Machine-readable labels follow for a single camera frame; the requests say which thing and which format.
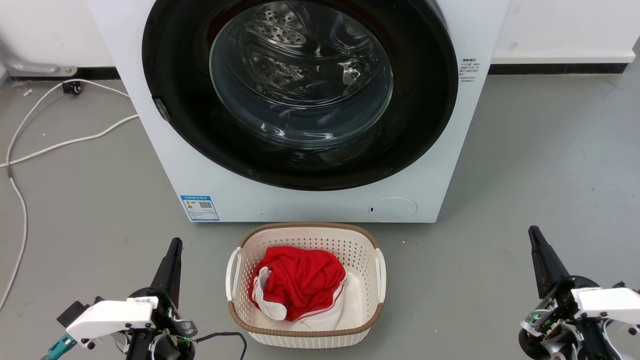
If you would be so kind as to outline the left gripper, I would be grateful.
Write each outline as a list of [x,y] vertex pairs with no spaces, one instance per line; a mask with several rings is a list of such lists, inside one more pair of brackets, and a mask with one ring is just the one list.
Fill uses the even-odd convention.
[[193,322],[179,314],[183,240],[173,238],[151,281],[151,287],[133,292],[131,299],[156,298],[149,319],[126,325],[126,360],[192,360],[195,346],[189,338],[197,333]]

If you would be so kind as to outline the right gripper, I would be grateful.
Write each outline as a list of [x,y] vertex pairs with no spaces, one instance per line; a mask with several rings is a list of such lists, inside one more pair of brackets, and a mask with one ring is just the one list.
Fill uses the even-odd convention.
[[541,302],[521,322],[518,342],[533,360],[620,360],[607,335],[612,320],[579,310],[574,290],[596,290],[588,278],[572,278],[538,226],[528,228],[535,286]]

